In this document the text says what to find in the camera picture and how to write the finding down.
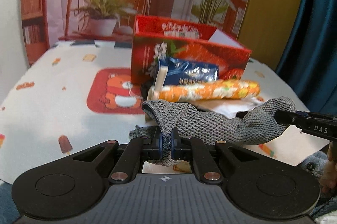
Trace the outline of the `person's right hand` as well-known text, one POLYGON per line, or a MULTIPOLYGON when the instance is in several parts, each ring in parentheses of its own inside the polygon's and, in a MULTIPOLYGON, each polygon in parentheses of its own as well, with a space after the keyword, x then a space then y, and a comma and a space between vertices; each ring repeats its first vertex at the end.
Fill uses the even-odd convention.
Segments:
POLYGON ((328 193, 336 187, 336 141, 331 141, 328 148, 328 161, 326 162, 323 174, 319 179, 322 192, 328 193))

